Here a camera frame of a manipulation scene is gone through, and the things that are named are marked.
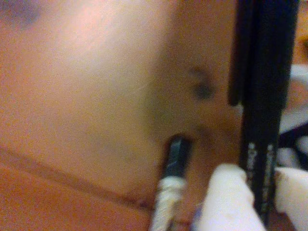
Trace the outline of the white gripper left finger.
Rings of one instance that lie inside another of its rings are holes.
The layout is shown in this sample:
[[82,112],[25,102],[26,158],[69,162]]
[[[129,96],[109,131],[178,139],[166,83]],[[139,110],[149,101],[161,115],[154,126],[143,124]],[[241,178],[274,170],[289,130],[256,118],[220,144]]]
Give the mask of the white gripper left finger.
[[265,227],[253,203],[245,172],[237,165],[221,164],[210,178],[199,230],[263,231]]

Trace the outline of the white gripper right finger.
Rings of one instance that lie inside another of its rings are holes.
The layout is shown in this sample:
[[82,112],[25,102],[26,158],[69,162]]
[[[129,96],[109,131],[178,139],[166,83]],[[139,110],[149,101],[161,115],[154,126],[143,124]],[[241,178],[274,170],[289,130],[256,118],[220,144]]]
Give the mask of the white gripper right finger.
[[274,204],[289,217],[308,215],[308,172],[289,167],[275,169]]

